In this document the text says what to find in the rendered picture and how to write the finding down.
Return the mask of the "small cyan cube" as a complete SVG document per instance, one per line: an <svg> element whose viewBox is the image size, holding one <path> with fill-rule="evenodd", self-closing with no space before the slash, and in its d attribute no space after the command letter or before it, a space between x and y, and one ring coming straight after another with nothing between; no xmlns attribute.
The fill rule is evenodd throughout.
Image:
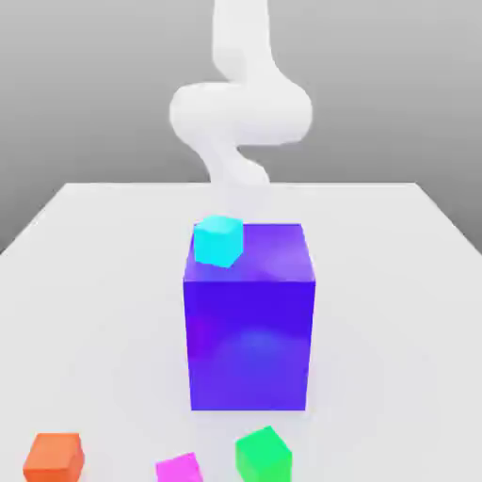
<svg viewBox="0 0 482 482"><path fill-rule="evenodd" d="M241 219L209 216L194 227L194 257L198 263L229 268L244 251Z"/></svg>

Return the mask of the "small green cube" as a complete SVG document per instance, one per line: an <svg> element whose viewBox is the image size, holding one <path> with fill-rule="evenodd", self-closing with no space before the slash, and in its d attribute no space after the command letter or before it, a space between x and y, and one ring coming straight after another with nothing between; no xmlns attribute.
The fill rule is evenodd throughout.
<svg viewBox="0 0 482 482"><path fill-rule="evenodd" d="M272 426L238 439L234 450L243 482L292 482L292 451Z"/></svg>

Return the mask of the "small magenta cube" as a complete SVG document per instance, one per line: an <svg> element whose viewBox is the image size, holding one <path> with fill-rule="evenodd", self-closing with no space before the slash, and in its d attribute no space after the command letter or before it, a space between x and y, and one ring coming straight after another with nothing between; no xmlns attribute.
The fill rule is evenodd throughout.
<svg viewBox="0 0 482 482"><path fill-rule="evenodd" d="M157 462L155 472L157 482L203 482L194 452Z"/></svg>

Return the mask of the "small orange cube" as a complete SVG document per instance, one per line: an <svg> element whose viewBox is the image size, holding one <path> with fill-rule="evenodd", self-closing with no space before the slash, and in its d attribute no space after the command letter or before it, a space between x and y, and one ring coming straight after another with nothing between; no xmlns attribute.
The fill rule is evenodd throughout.
<svg viewBox="0 0 482 482"><path fill-rule="evenodd" d="M85 454L78 433L39 433L24 462L26 482L78 482Z"/></svg>

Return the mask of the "large blue box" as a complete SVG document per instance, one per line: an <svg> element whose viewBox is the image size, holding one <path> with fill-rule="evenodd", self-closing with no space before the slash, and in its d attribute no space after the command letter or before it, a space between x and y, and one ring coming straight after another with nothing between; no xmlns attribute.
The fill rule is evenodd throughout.
<svg viewBox="0 0 482 482"><path fill-rule="evenodd" d="M299 224L248 224L229 268L186 258L193 410L304 410L315 275Z"/></svg>

